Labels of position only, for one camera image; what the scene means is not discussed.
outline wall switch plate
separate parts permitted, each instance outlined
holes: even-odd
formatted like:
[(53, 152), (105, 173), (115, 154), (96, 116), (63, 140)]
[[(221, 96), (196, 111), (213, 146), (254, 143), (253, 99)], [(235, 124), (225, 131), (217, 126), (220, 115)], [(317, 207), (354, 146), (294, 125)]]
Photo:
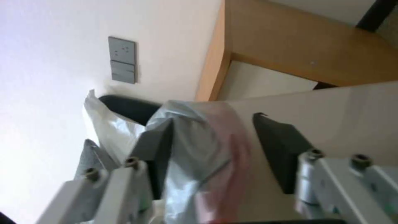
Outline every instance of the wall switch plate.
[(108, 37), (111, 55), (112, 79), (135, 83), (136, 43), (115, 37)]
[(135, 83), (135, 66), (117, 61), (111, 61), (112, 80)]

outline black rubber pad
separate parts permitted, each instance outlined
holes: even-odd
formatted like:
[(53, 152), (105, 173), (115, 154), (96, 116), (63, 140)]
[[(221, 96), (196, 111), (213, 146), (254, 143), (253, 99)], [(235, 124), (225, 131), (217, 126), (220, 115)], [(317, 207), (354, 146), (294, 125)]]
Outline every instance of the black rubber pad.
[(293, 125), (276, 122), (263, 113), (253, 114), (253, 124), (283, 193), (294, 194), (297, 158), (313, 146)]

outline grey plastic sheet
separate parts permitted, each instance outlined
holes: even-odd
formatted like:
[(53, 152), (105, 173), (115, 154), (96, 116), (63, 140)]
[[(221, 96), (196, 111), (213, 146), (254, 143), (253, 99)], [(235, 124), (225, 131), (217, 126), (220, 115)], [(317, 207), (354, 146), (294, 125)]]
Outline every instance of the grey plastic sheet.
[(148, 121), (151, 130), (174, 123), (164, 190), (167, 224), (233, 222), (250, 164), (251, 145), (225, 102), (166, 102)]

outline plastic bag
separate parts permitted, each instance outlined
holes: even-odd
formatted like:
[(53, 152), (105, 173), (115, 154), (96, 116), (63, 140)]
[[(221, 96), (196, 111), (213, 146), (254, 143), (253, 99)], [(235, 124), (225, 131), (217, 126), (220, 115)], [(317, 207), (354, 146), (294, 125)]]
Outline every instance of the plastic bag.
[(130, 155), (142, 126), (120, 114), (112, 112), (90, 90), (84, 101), (83, 117), (88, 138), (104, 149), (118, 166)]
[(236, 220), (251, 145), (235, 111), (224, 102), (168, 101), (146, 130), (174, 123), (164, 190), (167, 224)]

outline white plastic bag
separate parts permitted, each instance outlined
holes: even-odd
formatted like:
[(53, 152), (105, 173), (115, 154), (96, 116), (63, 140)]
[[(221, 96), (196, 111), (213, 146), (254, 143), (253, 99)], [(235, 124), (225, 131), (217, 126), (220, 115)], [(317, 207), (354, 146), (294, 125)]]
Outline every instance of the white plastic bag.
[(145, 126), (108, 109), (95, 96), (94, 90), (90, 90), (84, 100), (83, 118), (88, 138), (104, 149), (118, 165), (124, 163), (145, 131)]

